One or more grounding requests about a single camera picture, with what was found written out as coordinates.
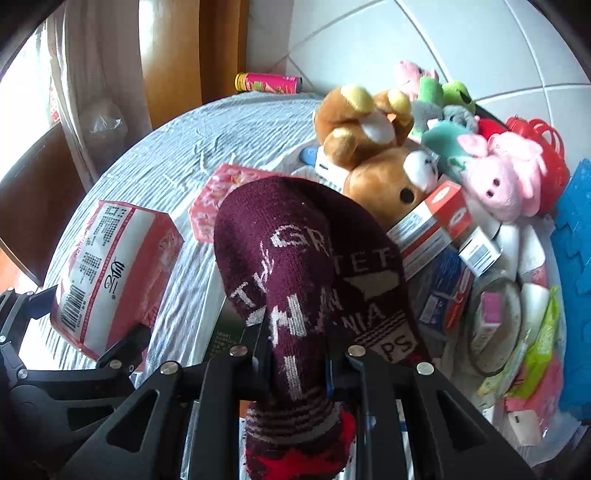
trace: red and white box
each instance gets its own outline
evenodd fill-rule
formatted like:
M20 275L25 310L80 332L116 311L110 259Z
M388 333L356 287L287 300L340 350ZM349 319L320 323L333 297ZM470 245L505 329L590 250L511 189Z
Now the red and white box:
M182 246L168 214L97 202L62 272L53 328L94 360L135 325L151 329Z
M461 189L452 181L443 182L387 233L400 247L407 280L472 223Z
M283 176L283 174L240 165L226 163L220 165L189 208L189 218L195 239L198 242L212 244L217 211L230 192L240 185L273 176Z

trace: cardboard box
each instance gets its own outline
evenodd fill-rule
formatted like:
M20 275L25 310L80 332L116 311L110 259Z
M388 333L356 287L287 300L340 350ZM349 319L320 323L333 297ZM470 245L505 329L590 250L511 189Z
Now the cardboard box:
M400 247L406 279L415 276L472 223L461 187L445 181L387 233Z
M419 325L445 340L467 302L474 275L453 247L439 253L408 282L411 308Z
M474 318L474 332L470 347L480 355L503 321L503 295L497 291L486 291L480 295L480 303Z

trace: metal screw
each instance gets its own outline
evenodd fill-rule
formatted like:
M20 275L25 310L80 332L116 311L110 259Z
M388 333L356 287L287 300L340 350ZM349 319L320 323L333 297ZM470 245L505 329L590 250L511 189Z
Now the metal screw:
M177 362L164 362L160 365L160 373L163 375L172 375L178 371Z
M347 351L349 352L350 356L364 356L365 355L365 348L361 345L351 345Z
M230 355L232 356L245 356L248 353L248 347L244 345L234 345L230 348Z
M429 362L421 362L417 365L417 372L421 375L431 375L435 371L435 367L433 367Z

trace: stuffed animal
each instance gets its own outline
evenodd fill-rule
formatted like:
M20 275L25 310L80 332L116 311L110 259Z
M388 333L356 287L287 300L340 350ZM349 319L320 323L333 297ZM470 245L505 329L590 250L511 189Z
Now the stuffed animal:
M410 137L417 142L428 130L428 121L443 118L443 89L436 79L422 77L419 81L418 97L411 102L414 128Z
M392 122L386 117L389 113L395 115ZM372 97L357 85L330 91L313 122L325 156L349 171L383 150L402 145L414 124L408 97L400 90Z
M444 173L454 182L462 184L462 174L466 171L466 164L472 156L457 142L460 135L470 135L471 132L460 124L442 120L430 123L430 129L421 138L421 145L438 154L440 173Z
M480 117L460 105L446 105L443 107L443 119L466 127L473 134L478 132Z
M513 132L505 132L491 135L488 150L497 156L511 159L519 178L523 198L522 214L534 216L540 209L542 177L548 173L542 159L542 147L533 140Z
M515 222L521 213L522 196L511 159L490 154L486 140L480 135L460 135L457 142L474 155L462 172L462 186L494 218Z
M460 105L472 115L476 113L476 104L468 93L468 88L462 82L454 80L444 83L441 88L443 88L443 103L445 105Z
M362 87L345 85L332 90L313 116L323 155L349 172L343 194L365 207L385 230L437 184L431 155L402 147L414 124L409 112L410 102L399 90L372 98ZM391 124L386 113L396 115Z
M437 187L437 165L422 150L390 148L364 161L345 180L343 194L390 230Z
M480 135L460 135L457 141L476 157L466 164L462 185L497 220L514 222L519 215L538 213L547 171L536 142L512 132L493 134L488 143Z
M401 60L394 66L396 85L407 94L411 102L418 98L419 81L422 77L430 77L439 82L439 75L435 69L428 72L408 60Z

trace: pink card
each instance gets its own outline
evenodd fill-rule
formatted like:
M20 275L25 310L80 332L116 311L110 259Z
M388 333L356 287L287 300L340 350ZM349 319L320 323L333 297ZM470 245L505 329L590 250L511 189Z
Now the pink card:
M198 242L213 243L213 226L217 211L230 192L254 180L282 174L239 165L222 164L206 182L189 209L193 235Z

